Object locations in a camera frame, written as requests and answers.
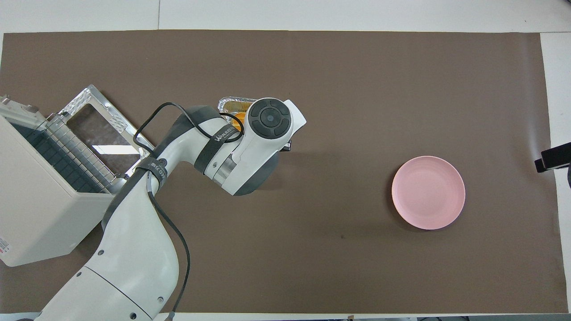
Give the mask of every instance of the printed label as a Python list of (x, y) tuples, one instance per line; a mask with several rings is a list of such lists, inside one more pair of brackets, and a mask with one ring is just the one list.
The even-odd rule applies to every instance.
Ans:
[(0, 255), (6, 254), (8, 251), (10, 251), (10, 245), (8, 244), (8, 241), (4, 240), (0, 236)]

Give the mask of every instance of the brown table surface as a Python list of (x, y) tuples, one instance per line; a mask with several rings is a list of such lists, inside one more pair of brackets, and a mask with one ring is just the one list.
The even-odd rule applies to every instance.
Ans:
[[(0, 93), (47, 115), (91, 83), (136, 126), (165, 101), (230, 95), (289, 98), (307, 118), (253, 194), (229, 196), (189, 164), (158, 194), (192, 252), (179, 311), (567, 312), (554, 178), (533, 165), (550, 147), (538, 34), (5, 35)], [(146, 136), (158, 143), (177, 113)], [(406, 224), (391, 201), (396, 170), (419, 155), (466, 185), (441, 230)], [(0, 312), (40, 310), (101, 233), (68, 256), (0, 263)]]

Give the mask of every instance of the white robotic arm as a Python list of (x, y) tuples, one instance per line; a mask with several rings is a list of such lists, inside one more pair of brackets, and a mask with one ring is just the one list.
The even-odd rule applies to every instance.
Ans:
[(142, 162), (111, 202), (96, 253), (37, 320), (153, 320), (176, 286), (179, 264), (147, 191), (154, 195), (186, 161), (228, 193), (248, 194), (265, 181), (277, 152), (305, 123), (291, 101), (263, 98), (248, 109), (239, 137), (214, 109), (187, 109), (154, 150), (156, 159)]

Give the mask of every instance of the pink plate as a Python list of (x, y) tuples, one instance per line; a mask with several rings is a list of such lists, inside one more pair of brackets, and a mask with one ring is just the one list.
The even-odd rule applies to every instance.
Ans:
[(435, 230), (460, 215), (466, 189), (460, 173), (450, 163), (434, 156), (420, 156), (396, 172), (392, 198), (396, 210), (408, 223)]

